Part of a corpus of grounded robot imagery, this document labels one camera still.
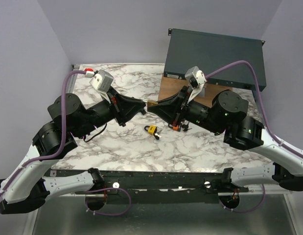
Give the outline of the yellow padlock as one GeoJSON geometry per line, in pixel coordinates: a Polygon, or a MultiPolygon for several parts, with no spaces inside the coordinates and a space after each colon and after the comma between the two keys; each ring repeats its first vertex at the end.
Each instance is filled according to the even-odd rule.
{"type": "Polygon", "coordinates": [[[147,125],[144,127],[144,130],[150,135],[155,135],[157,133],[157,126],[147,125]]]}

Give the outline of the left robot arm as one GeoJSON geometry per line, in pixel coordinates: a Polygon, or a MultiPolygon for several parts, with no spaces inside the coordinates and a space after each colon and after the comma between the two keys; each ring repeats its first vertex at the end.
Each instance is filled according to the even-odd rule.
{"type": "Polygon", "coordinates": [[[98,169],[90,168],[67,177],[47,177],[45,173],[82,139],[115,119],[120,126],[143,112],[145,103],[108,90],[108,98],[85,108],[72,93],[59,96],[48,107],[51,121],[32,140],[28,153],[6,179],[0,180],[0,214],[28,213],[47,200],[71,192],[99,193],[105,186],[98,169]]]}

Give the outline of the orange padlock black keys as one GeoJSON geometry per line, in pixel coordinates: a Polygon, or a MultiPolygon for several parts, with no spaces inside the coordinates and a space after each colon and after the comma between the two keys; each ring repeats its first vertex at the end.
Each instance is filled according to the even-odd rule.
{"type": "Polygon", "coordinates": [[[181,129],[183,130],[183,132],[187,132],[188,130],[190,130],[189,122],[184,122],[184,123],[181,125],[181,129]]]}

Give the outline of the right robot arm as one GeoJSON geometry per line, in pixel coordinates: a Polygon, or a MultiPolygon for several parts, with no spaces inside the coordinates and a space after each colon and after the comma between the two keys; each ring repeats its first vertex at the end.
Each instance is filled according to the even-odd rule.
{"type": "Polygon", "coordinates": [[[268,128],[247,115],[249,102],[231,90],[216,95],[208,107],[181,91],[160,101],[147,102],[147,110],[172,126],[184,120],[215,135],[224,134],[230,147],[258,153],[272,163],[252,168],[226,168],[220,187],[230,192],[247,185],[274,184],[291,191],[303,191],[303,150],[271,137],[268,128]]]}

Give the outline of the small brass padlock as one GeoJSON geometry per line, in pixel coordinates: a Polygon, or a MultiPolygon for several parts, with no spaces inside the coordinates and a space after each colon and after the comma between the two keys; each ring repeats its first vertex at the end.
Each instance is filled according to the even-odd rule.
{"type": "Polygon", "coordinates": [[[158,102],[153,100],[141,100],[141,101],[144,102],[147,107],[152,107],[158,104],[158,102]]]}

